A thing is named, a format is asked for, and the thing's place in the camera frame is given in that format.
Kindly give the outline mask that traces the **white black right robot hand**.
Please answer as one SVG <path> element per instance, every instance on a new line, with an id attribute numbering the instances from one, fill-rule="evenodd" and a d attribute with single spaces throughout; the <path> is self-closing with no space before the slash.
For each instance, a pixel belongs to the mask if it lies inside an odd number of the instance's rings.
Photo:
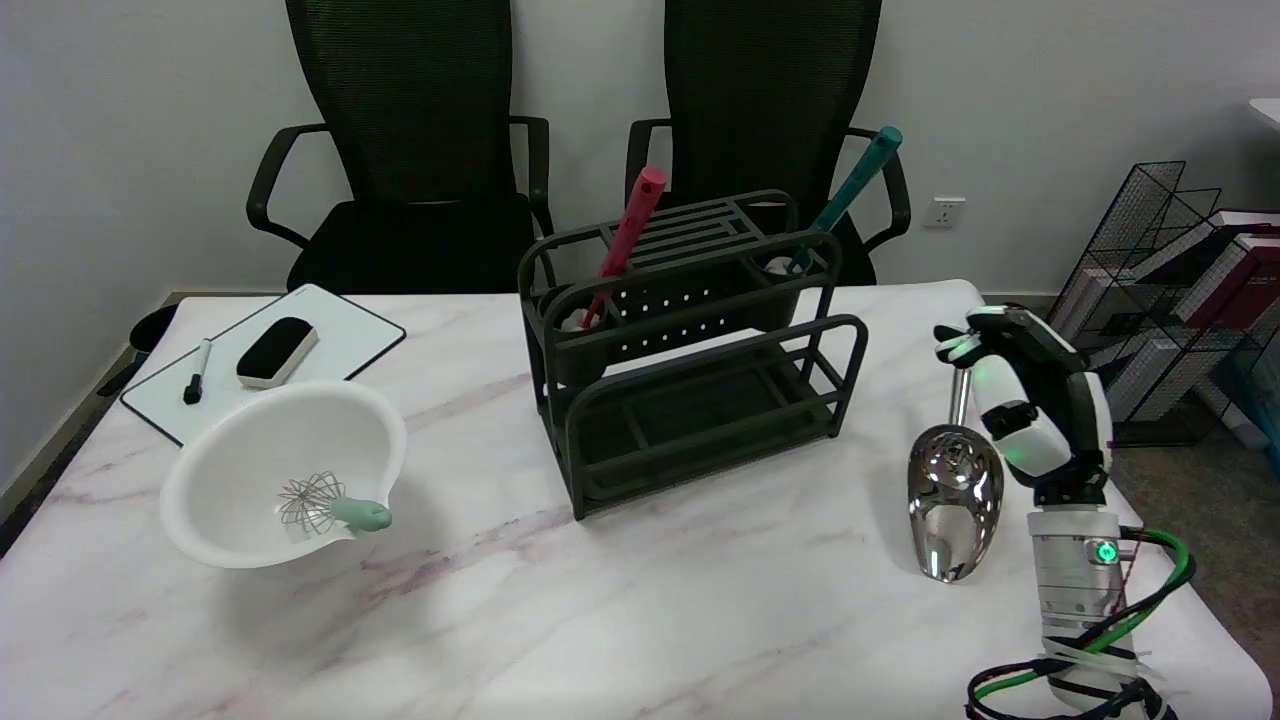
<path id="1" fill-rule="evenodd" d="M 972 373 L 980 424 L 1037 507 L 1106 503 L 1114 421 L 1084 354 L 1016 304 L 974 307 L 933 336 L 940 361 Z"/>

